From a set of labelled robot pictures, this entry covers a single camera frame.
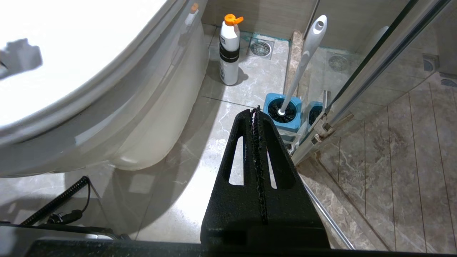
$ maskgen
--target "white ceramic toilet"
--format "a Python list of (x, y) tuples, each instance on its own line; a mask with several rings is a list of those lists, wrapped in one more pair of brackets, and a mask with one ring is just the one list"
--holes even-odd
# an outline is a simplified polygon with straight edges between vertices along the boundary
[(43, 63), (0, 79), (0, 177), (101, 162), (134, 171), (163, 159), (205, 75), (206, 2), (3, 5), (0, 61), (8, 68), (7, 42), (27, 38)]

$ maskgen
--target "blue brush holder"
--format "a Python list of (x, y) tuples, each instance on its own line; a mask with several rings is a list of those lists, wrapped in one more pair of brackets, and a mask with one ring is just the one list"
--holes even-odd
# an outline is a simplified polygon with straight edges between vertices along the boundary
[[(263, 112), (268, 114), (268, 106), (270, 105), (270, 103), (273, 100), (278, 99), (278, 98), (284, 99), (284, 98), (286, 98), (286, 96), (280, 95), (280, 94), (275, 94), (275, 93), (268, 93), (265, 97), (265, 104), (263, 105)], [(281, 122), (277, 122), (275, 120), (273, 120), (273, 122), (276, 125), (276, 128), (278, 128), (278, 129), (296, 133), (300, 129), (300, 125), (302, 122), (302, 101), (298, 97), (292, 97), (290, 102), (294, 105), (294, 107), (297, 110), (297, 114), (296, 114), (295, 118), (288, 123), (281, 123)]]

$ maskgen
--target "bottle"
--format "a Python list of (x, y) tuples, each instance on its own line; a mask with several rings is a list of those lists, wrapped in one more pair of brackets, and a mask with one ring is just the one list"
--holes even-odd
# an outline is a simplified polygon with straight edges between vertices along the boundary
[(239, 28), (243, 17), (227, 14), (222, 22), (219, 44), (219, 73), (222, 82), (231, 86), (238, 81)]

